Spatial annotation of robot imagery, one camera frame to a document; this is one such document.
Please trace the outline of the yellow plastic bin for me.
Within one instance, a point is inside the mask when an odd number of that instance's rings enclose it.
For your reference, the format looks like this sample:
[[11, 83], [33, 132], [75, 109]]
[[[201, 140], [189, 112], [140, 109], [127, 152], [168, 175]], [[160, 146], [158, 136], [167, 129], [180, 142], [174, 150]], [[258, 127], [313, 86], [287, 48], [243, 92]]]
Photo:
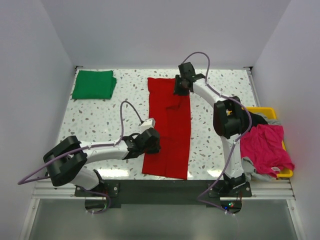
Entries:
[[[248, 106], [248, 111], [254, 114], [262, 113], [264, 114], [268, 119], [274, 119], [277, 120], [277, 115], [275, 110], [272, 107], [258, 107], [258, 106]], [[289, 179], [293, 176], [293, 171], [288, 168], [283, 168], [282, 171], [280, 171], [277, 174], [277, 179]]]

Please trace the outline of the aluminium table frame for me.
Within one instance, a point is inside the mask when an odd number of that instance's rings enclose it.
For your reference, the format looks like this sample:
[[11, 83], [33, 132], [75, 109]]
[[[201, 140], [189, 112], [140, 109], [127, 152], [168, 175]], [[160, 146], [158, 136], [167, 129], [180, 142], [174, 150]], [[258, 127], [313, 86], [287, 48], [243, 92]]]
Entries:
[[[118, 131], [116, 121], [119, 117], [120, 97], [123, 82], [132, 84], [131, 94], [136, 94], [137, 99], [132, 103], [142, 115], [147, 110], [147, 77], [171, 78], [177, 71], [175, 69], [115, 69], [117, 91], [111, 101], [91, 100], [88, 103], [69, 100], [63, 117], [59, 137], [66, 135], [67, 131], [77, 132], [81, 136], [89, 136], [92, 140], [102, 137], [103, 133]], [[208, 72], [209, 83], [223, 92], [238, 94], [250, 111], [261, 112], [261, 106], [253, 83], [252, 70], [249, 67], [241, 69], [211, 69]], [[207, 123], [195, 123], [196, 131], [203, 130], [205, 139], [200, 139], [196, 133], [191, 137], [191, 156], [199, 156], [188, 173], [190, 180], [215, 179], [222, 171], [222, 144], [218, 137], [213, 135], [213, 129]], [[160, 176], [143, 175], [138, 168], [142, 162], [96, 163], [104, 177], [112, 180], [154, 180], [162, 181]], [[285, 210], [295, 238], [305, 239], [305, 233], [300, 221], [296, 206], [296, 197], [290, 181], [288, 170], [284, 170], [278, 179], [272, 181], [253, 180], [251, 183], [251, 201], [284, 201]], [[36, 226], [36, 215], [40, 213], [41, 200], [76, 200], [76, 188], [72, 184], [54, 187], [49, 179], [39, 180], [35, 183], [31, 197], [31, 204], [23, 224], [20, 238], [30, 239]]]

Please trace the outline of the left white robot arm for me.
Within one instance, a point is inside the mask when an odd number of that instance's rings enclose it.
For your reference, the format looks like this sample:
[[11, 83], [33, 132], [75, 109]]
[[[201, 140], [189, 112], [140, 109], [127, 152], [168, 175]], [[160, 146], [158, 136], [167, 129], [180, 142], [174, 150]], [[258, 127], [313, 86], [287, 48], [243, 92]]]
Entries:
[[157, 154], [160, 149], [160, 134], [152, 127], [124, 136], [119, 143], [91, 143], [71, 135], [48, 151], [43, 161], [54, 187], [71, 183], [92, 196], [99, 196], [104, 190], [102, 178], [96, 170], [86, 169], [86, 164], [135, 159], [143, 154]]

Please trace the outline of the pink t shirt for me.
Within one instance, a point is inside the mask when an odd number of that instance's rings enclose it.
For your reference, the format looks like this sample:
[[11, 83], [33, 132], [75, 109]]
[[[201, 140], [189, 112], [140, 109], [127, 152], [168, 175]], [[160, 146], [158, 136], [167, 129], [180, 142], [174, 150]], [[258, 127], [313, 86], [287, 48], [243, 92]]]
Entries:
[[281, 125], [259, 124], [240, 140], [242, 158], [249, 158], [258, 174], [277, 177], [283, 169], [293, 171], [290, 155], [283, 148], [284, 128]]

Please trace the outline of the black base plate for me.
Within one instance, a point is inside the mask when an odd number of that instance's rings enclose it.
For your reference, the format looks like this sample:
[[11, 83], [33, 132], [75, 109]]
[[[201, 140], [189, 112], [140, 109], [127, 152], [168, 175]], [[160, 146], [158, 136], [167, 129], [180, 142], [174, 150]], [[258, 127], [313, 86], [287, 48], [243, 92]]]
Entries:
[[225, 180], [103, 180], [93, 190], [76, 187], [74, 195], [85, 198], [87, 210], [120, 208], [122, 205], [205, 205], [231, 213], [250, 198], [249, 182], [237, 188]]

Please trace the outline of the folded green t shirt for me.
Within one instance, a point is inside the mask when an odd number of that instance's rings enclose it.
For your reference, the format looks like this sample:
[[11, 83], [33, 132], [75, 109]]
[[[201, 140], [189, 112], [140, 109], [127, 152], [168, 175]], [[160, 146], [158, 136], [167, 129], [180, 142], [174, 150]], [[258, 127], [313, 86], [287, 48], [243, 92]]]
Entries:
[[73, 100], [110, 100], [116, 84], [117, 79], [112, 70], [80, 70], [71, 96]]

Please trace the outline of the black t shirt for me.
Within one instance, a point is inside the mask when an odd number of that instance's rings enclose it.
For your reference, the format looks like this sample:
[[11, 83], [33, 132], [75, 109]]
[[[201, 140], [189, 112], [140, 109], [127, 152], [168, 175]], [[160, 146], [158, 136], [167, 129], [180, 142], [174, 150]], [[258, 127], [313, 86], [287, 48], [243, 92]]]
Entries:
[[258, 125], [268, 125], [268, 122], [261, 115], [250, 113], [250, 117], [252, 127], [257, 127]]

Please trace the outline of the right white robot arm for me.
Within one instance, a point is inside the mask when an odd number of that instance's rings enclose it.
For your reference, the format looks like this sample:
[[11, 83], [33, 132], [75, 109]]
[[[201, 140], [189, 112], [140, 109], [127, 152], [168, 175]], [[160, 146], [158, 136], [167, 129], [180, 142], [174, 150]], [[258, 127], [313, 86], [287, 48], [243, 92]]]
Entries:
[[202, 97], [213, 108], [213, 129], [222, 141], [224, 168], [209, 188], [233, 197], [246, 183], [240, 139], [252, 125], [251, 115], [246, 112], [249, 119], [248, 127], [245, 127], [244, 106], [237, 96], [229, 97], [217, 92], [207, 82], [208, 76], [197, 74], [191, 62], [180, 64], [178, 69], [173, 93], [178, 96], [195, 93]]

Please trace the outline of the red t shirt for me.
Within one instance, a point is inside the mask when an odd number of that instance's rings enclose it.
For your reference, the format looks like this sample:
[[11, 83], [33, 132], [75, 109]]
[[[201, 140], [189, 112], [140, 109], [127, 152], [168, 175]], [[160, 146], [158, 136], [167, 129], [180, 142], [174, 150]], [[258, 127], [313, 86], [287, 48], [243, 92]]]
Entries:
[[160, 135], [158, 153], [145, 154], [142, 173], [186, 180], [191, 144], [190, 96], [174, 94], [175, 79], [147, 79], [149, 117]]

